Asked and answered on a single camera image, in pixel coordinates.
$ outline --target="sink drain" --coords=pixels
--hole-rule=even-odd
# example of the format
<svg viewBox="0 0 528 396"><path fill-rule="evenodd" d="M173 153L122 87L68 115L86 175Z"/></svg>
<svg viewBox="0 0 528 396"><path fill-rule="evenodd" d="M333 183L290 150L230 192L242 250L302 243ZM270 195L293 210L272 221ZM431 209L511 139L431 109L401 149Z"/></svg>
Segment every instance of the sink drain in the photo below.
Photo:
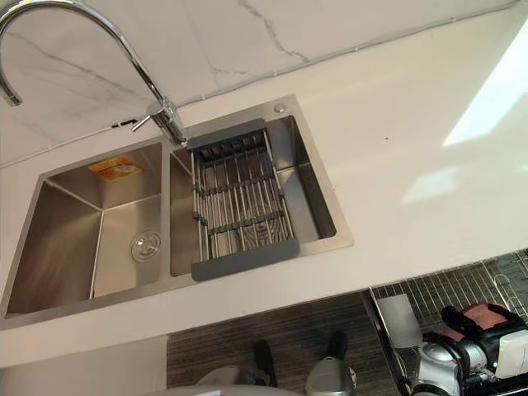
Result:
<svg viewBox="0 0 528 396"><path fill-rule="evenodd" d="M159 252L162 239L159 233L145 231L135 236L130 251L137 262L147 262Z"/></svg>

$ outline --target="stainless steel sink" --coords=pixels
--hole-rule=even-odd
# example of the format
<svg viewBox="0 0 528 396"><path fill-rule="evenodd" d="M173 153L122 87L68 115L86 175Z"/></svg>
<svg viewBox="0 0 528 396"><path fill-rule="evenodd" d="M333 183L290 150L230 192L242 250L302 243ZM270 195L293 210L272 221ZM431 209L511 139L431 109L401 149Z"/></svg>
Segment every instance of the stainless steel sink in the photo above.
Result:
<svg viewBox="0 0 528 396"><path fill-rule="evenodd" d="M299 255L351 245L295 97L189 133L206 136L255 119L266 122ZM190 152L160 137L42 175L2 297L0 328L194 285L191 268L203 247L191 168Z"/></svg>

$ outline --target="white countertop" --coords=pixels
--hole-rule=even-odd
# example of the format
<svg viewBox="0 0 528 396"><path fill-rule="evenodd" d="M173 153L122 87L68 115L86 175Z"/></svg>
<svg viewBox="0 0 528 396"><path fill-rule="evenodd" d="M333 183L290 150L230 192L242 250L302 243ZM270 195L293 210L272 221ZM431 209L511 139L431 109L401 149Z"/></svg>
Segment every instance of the white countertop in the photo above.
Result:
<svg viewBox="0 0 528 396"><path fill-rule="evenodd" d="M492 73L525 19L526 7L514 7L181 108L184 123L193 125L297 95L356 244L0 332L0 367L155 337L525 248L528 65L524 76L515 77L503 59ZM493 85L512 76L524 91ZM42 172L158 134L152 125L137 134L112 130L4 168L0 286Z"/></svg>

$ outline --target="dish rack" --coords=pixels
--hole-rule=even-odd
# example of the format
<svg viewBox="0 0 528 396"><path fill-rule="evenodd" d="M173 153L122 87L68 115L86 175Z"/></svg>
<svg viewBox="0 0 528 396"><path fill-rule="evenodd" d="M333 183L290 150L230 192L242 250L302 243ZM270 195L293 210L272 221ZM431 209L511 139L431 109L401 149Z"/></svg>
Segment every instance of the dish rack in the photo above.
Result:
<svg viewBox="0 0 528 396"><path fill-rule="evenodd" d="M299 253L263 120L190 141L196 281Z"/></svg>
<svg viewBox="0 0 528 396"><path fill-rule="evenodd" d="M528 321L528 249L454 270L439 271L391 285L382 285L370 289L367 294L369 296L364 296L364 300L368 302L370 297L373 302L370 306L371 313L374 316L377 299L406 294L424 333L442 332L447 329L441 320L441 311L446 305L453 305L461 310L472 304L493 302L505 305ZM398 383L402 377L408 377L410 370L416 367L417 356L411 348L394 350L391 347L389 335L384 330L383 318L377 314L379 321L375 320L375 324L384 344L393 377ZM528 393L528 388L519 391Z"/></svg>

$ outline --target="marble tile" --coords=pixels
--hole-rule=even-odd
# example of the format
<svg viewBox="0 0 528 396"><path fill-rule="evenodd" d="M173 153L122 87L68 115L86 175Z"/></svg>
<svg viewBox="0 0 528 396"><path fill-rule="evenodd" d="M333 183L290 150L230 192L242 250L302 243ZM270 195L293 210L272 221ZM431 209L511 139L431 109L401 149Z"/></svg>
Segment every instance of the marble tile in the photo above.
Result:
<svg viewBox="0 0 528 396"><path fill-rule="evenodd" d="M88 3L118 25L175 102L218 89L181 2ZM12 160L11 153L34 151L12 134L32 134L38 125L43 139L63 142L141 116L153 100L113 39L70 12L39 10L17 19L2 42L2 63L24 103L0 108L2 118L10 117L2 128L0 163Z"/></svg>
<svg viewBox="0 0 528 396"><path fill-rule="evenodd" d="M282 43L274 21L250 0L184 3L221 87L309 61ZM271 2L277 9L281 4Z"/></svg>
<svg viewBox="0 0 528 396"><path fill-rule="evenodd" d="M85 1L122 30L175 103L509 2ZM19 18L2 42L2 63L24 104L15 111L0 107L0 116L12 116L9 128L2 130L8 136L2 138L0 163L140 116L152 100L113 39L88 19L66 11L39 10ZM18 139L34 133L41 137L28 145Z"/></svg>
<svg viewBox="0 0 528 396"><path fill-rule="evenodd" d="M184 0L220 85L300 65L508 0Z"/></svg>
<svg viewBox="0 0 528 396"><path fill-rule="evenodd" d="M46 136L37 123L10 111L0 118L0 164L16 161L26 155L47 149L58 143Z"/></svg>

